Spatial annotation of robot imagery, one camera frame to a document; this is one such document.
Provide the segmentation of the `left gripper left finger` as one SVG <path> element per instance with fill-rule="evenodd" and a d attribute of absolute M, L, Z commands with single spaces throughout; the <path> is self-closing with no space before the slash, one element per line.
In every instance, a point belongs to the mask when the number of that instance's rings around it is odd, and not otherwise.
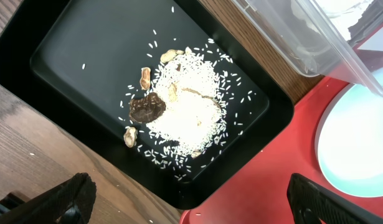
<path fill-rule="evenodd" d="M 13 191 L 0 200 L 0 224 L 87 224 L 96 196 L 96 183 L 87 173 L 77 173 L 34 198 Z"/>

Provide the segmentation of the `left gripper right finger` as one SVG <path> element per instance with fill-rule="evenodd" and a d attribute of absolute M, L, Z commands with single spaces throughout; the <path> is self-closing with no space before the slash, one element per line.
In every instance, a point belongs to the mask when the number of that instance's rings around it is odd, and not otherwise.
<path fill-rule="evenodd" d="M 286 193 L 295 224 L 383 224 L 383 218 L 293 173 Z"/>

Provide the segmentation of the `light blue plate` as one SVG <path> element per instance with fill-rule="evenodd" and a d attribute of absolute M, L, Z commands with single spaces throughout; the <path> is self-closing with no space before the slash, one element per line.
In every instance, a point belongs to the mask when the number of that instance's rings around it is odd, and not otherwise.
<path fill-rule="evenodd" d="M 383 197 L 383 97 L 348 84 L 325 109 L 315 137 L 325 179 L 355 197 Z"/>

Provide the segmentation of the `rice and food scraps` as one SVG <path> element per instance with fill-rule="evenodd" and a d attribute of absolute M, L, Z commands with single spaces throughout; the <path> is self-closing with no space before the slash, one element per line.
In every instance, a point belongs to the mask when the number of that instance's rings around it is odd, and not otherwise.
<path fill-rule="evenodd" d="M 137 150 L 185 182 L 254 118 L 257 87 L 174 1 L 87 1 L 86 99 L 151 146 Z"/>

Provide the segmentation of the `white napkin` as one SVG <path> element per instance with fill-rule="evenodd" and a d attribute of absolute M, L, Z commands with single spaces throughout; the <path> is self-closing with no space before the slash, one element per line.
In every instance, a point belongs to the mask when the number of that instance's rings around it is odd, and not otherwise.
<path fill-rule="evenodd" d="M 316 0 L 345 40 L 351 39 L 349 28 L 356 25 L 374 0 Z"/>

